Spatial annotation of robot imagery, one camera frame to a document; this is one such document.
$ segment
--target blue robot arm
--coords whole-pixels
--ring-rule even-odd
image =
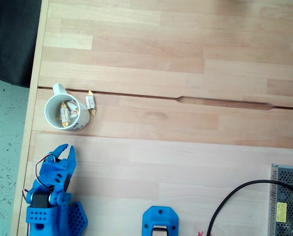
[[[39,181],[27,193],[29,236],[79,236],[88,223],[79,202],[69,206],[72,195],[66,191],[77,163],[73,146],[67,159],[59,159],[67,147],[61,145],[48,154]]]

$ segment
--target floor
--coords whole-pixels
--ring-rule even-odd
[[[0,236],[9,235],[28,96],[0,81]]]

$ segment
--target black chair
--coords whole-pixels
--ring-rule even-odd
[[[29,87],[41,0],[0,0],[0,80]]]

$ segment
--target black cable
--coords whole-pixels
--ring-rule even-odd
[[[255,180],[255,181],[250,181],[250,182],[247,182],[247,183],[244,183],[242,184],[241,186],[237,187],[236,189],[234,189],[224,200],[223,202],[220,204],[220,206],[216,209],[215,213],[213,214],[212,218],[211,218],[211,221],[210,221],[210,224],[209,224],[209,227],[207,229],[207,236],[210,236],[211,234],[211,231],[212,231],[212,226],[213,226],[213,223],[214,223],[214,220],[217,216],[217,214],[220,212],[221,208],[224,206],[224,204],[228,201],[228,199],[231,198],[231,196],[233,196],[238,190],[242,189],[243,187],[246,187],[248,185],[252,185],[252,184],[256,184],[256,183],[272,183],[272,184],[277,184],[277,185],[281,185],[291,191],[293,191],[293,187],[287,183],[283,183],[283,182],[280,182],[280,181],[275,181],[275,180]]]

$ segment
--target yellow label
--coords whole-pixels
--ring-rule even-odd
[[[286,203],[278,203],[276,206],[276,221],[277,222],[286,222]]]

